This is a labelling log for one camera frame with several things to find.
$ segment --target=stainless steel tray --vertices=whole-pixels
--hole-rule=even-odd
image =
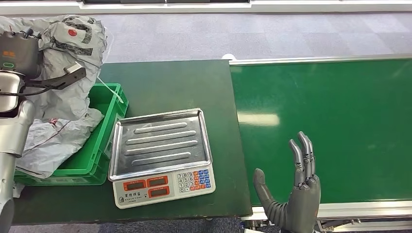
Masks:
[[[109,180],[117,181],[212,163],[200,109],[119,120],[115,125]]]

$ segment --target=robotic arm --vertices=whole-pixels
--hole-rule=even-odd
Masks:
[[[289,201],[279,203],[272,197],[265,183],[265,173],[257,168],[253,185],[268,219],[283,231],[291,233],[313,233],[319,210],[321,186],[315,175],[313,146],[302,131],[298,133],[302,149],[293,139],[289,141],[295,164],[295,177]]]
[[[51,89],[62,90],[86,76],[79,63],[64,68],[65,75],[44,81],[40,75],[42,53],[33,30],[0,34],[0,233],[8,233],[14,214],[13,179],[16,158],[21,157],[35,116],[25,98]],[[43,88],[23,93],[25,87]]]

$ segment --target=digital weighing scale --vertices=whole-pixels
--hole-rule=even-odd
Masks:
[[[120,209],[215,191],[202,110],[119,120],[108,177]]]

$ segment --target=black bracket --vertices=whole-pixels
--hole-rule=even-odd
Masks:
[[[53,79],[47,80],[27,80],[25,86],[37,87],[37,88],[49,88],[53,90],[63,90],[64,88],[72,85],[78,80],[86,77],[86,69],[79,63],[74,64],[63,69],[66,74]]]

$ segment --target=gray carpet floor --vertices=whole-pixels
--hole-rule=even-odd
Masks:
[[[106,63],[412,53],[412,13],[94,15]],[[15,226],[10,233],[237,233],[236,218]],[[274,227],[262,229],[276,232]]]

